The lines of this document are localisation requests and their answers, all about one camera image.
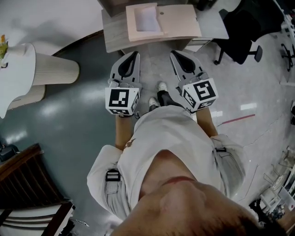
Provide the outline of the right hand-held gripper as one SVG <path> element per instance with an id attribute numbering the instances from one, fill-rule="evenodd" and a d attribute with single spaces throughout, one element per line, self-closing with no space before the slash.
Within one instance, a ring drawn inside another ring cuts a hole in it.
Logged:
<path id="1" fill-rule="evenodd" d="M 178 50 L 170 53 L 170 60 L 180 81 L 176 89 L 186 101 L 186 110 L 196 113 L 211 106 L 218 98 L 218 92 L 213 78 L 203 71 L 200 61 L 195 56 Z"/>

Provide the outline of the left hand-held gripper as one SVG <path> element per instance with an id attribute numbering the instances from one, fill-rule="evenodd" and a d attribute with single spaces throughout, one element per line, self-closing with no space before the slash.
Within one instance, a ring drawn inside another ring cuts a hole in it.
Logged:
<path id="1" fill-rule="evenodd" d="M 125 54 L 111 69 L 109 86 L 105 88 L 106 109 L 113 115 L 132 116 L 140 99 L 140 54 Z"/>

